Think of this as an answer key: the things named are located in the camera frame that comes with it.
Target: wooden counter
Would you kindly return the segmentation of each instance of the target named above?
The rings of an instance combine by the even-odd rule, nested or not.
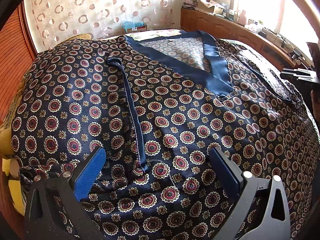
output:
[[[216,38],[241,41],[263,55],[263,57],[280,71],[282,71],[283,68],[295,67],[295,63],[280,48],[237,23],[182,8],[180,25],[181,29],[187,32],[201,30]]]

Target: navy blue patterned fabric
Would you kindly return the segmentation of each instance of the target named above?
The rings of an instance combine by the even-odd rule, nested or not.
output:
[[[186,77],[185,63],[162,54],[163,65],[158,51],[145,55],[124,36],[39,53],[12,122],[23,193],[34,176],[73,171],[102,146],[107,161],[81,202],[106,239],[212,239],[235,204],[208,161],[217,146],[243,171],[282,178],[294,238],[310,209],[319,134],[290,83],[245,57],[242,45],[207,44],[228,74],[212,90],[195,81],[206,84],[206,71],[189,66]],[[255,198],[238,236],[253,228],[260,207]]]

